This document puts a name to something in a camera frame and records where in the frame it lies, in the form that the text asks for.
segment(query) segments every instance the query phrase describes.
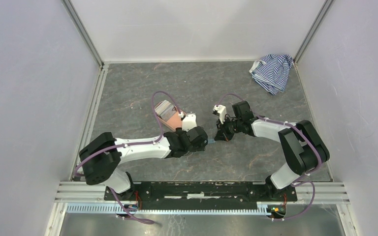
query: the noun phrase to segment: white panel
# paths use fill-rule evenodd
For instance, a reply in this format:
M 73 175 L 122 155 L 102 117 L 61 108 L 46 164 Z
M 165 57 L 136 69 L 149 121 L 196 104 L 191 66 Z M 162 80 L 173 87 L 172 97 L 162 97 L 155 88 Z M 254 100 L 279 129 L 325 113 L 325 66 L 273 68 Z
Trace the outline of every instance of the white panel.
M 335 1 L 299 72 L 360 232 L 378 235 L 378 1 Z
M 0 0 L 0 236 L 44 235 L 98 66 L 59 0 Z
M 295 55 L 324 0 L 73 0 L 105 61 Z

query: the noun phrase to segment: purple cable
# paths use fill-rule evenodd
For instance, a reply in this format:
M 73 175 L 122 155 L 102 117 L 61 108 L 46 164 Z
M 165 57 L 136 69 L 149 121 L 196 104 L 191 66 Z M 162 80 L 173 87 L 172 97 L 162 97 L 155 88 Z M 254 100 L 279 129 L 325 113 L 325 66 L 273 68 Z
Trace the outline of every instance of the purple cable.
M 217 105 L 220 105 L 222 100 L 228 96 L 228 95 L 232 95 L 232 96 L 235 96 L 237 98 L 239 98 L 241 101 L 244 101 L 244 99 L 238 95 L 236 95 L 235 93 L 227 93 L 226 95 L 222 96 L 222 98 L 219 100 L 218 104 Z M 307 212 L 309 210 L 309 208 L 311 207 L 312 203 L 314 202 L 314 198 L 315 198 L 315 185 L 314 183 L 312 183 L 312 181 L 303 181 L 303 182 L 300 182 L 298 184 L 293 184 L 294 182 L 298 182 L 300 181 L 303 177 L 305 177 L 306 175 L 309 175 L 310 173 L 318 170 L 321 165 L 322 165 L 322 160 L 321 160 L 321 156 L 319 155 L 318 151 L 316 150 L 316 148 L 314 147 L 314 145 L 312 145 L 312 143 L 308 140 L 308 138 L 298 129 L 296 128 L 294 125 L 292 124 L 289 124 L 287 122 L 281 122 L 281 121 L 277 121 L 277 120 L 272 120 L 272 119 L 268 119 L 268 118 L 263 118 L 263 117 L 260 117 L 258 114 L 256 114 L 254 111 L 253 113 L 260 119 L 260 120 L 263 120 L 263 121 L 266 121 L 266 122 L 270 122 L 270 123 L 275 123 L 275 124 L 281 124 L 281 125 L 287 125 L 289 127 L 291 127 L 293 130 L 295 130 L 296 133 L 299 134 L 299 136 L 301 136 L 301 138 L 307 143 L 307 145 L 311 148 L 311 150 L 314 152 L 317 160 L 318 160 L 318 164 L 315 168 L 313 168 L 312 170 L 310 170 L 308 173 L 305 173 L 305 175 L 302 175 L 300 177 L 298 177 L 297 179 L 295 179 L 292 184 L 290 186 L 292 187 L 298 187 L 304 183 L 310 183 L 312 185 L 312 189 L 313 189 L 313 192 L 312 192 L 312 198 L 311 198 L 311 201 L 309 202 L 308 206 L 299 214 L 297 215 L 294 215 L 294 216 L 291 216 L 291 217 L 288 217 L 284 220 L 287 220 L 287 219 L 293 219 L 293 218 L 296 218 L 302 214 L 304 214 L 305 212 Z
M 143 223 L 143 224 L 146 224 L 146 225 L 152 225 L 154 224 L 155 222 L 152 221 L 152 220 L 149 220 L 149 219 L 143 219 L 143 218 L 137 218 L 135 217 L 133 214 L 131 214 L 125 207 L 124 205 L 121 203 L 121 201 L 118 199 L 118 196 L 117 196 L 117 193 L 115 192 L 114 189 L 112 188 L 109 188 L 109 190 L 111 190 L 112 192 L 112 195 L 114 195 L 114 198 L 115 200 L 118 202 L 118 204 L 120 205 L 120 207 L 127 213 L 127 215 L 130 216 L 130 218 L 123 218 L 124 220 L 135 220 L 135 221 L 138 221 L 140 223 Z
M 158 141 L 160 141 L 162 138 L 163 138 L 163 126 L 161 125 L 161 122 L 160 122 L 160 119 L 158 118 L 157 114 L 156 114 L 156 110 L 155 110 L 155 106 L 154 106 L 154 96 L 158 93 L 163 93 L 163 94 L 166 94 L 168 97 L 170 97 L 170 99 L 172 99 L 172 102 L 173 104 L 175 105 L 177 111 L 179 113 L 181 113 L 182 111 L 180 110 L 179 106 L 177 105 L 177 102 L 175 101 L 175 99 L 170 95 L 168 94 L 167 92 L 165 91 L 157 91 L 155 93 L 153 93 L 152 97 L 151 97 L 151 109 L 153 110 L 153 115 L 154 117 L 156 118 L 156 121 L 157 121 L 157 124 L 158 126 L 160 127 L 160 135 L 159 137 L 154 140 L 154 141 L 146 141 L 146 142 L 134 142 L 134 143 L 129 143 L 127 144 L 128 146 L 132 146 L 132 145 L 145 145 L 145 144 L 152 144 L 153 142 L 157 143 Z M 113 145 L 113 146 L 110 146 L 110 147 L 106 147 L 104 149 L 101 149 L 95 153 L 93 153 L 92 155 L 88 156 L 85 158 L 85 160 L 83 160 L 82 162 L 80 162 L 79 165 L 76 166 L 76 168 L 74 168 L 74 175 L 75 176 L 78 176 L 78 177 L 82 177 L 84 175 L 82 174 L 79 174 L 77 173 L 79 168 L 82 167 L 84 164 L 86 164 L 89 160 L 91 160 L 92 158 L 98 156 L 99 154 L 103 153 L 103 152 L 106 152 L 106 151 L 109 151 L 109 150 L 112 150 L 112 149 L 116 149 L 116 148 L 122 148 L 124 147 L 125 144 L 119 144 L 119 145 Z M 121 201 L 118 199 L 118 196 L 116 194 L 116 192 L 112 189 L 112 188 L 109 188 L 112 192 L 112 194 L 114 195 L 114 198 L 115 200 L 117 200 L 118 204 L 120 205 L 120 207 L 130 216 L 130 218 L 124 218 L 126 220 L 136 220 L 140 223 L 143 223 L 143 224 L 147 224 L 147 225 L 152 225 L 154 224 L 154 221 L 152 220 L 149 220 L 149 219 L 140 219 L 140 218 L 137 218 L 135 217 L 134 215 L 132 215 L 125 207 L 124 205 L 122 205 Z

